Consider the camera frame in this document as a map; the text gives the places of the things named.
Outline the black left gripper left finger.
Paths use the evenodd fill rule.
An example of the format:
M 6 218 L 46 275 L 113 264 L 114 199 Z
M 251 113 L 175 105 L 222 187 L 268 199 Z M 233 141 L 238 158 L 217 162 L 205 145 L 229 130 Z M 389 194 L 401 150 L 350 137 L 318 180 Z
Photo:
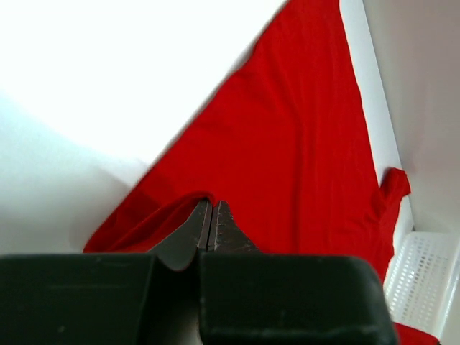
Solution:
M 206 251 L 212 215 L 212 203 L 200 201 L 183 224 L 152 248 L 153 255 L 169 270 L 186 270 L 197 252 Z

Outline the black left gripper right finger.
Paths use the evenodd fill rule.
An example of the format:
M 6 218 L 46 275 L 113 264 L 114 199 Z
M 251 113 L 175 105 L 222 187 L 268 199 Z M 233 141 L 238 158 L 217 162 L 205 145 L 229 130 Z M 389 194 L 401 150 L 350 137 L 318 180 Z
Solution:
M 213 208 L 207 242 L 208 252 L 258 253 L 259 249 L 236 225 L 227 202 L 219 201 Z

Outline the red t shirt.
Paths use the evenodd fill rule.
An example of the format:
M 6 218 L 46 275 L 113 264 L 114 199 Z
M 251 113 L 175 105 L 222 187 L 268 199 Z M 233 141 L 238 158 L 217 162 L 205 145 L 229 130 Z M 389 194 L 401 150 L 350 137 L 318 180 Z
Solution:
M 207 344 L 436 344 L 392 321 L 382 281 L 406 173 L 378 180 L 337 1 L 289 1 L 248 60 L 85 245 L 150 252 L 202 200 L 228 203 L 258 253 L 153 259 L 139 342 L 189 288 Z

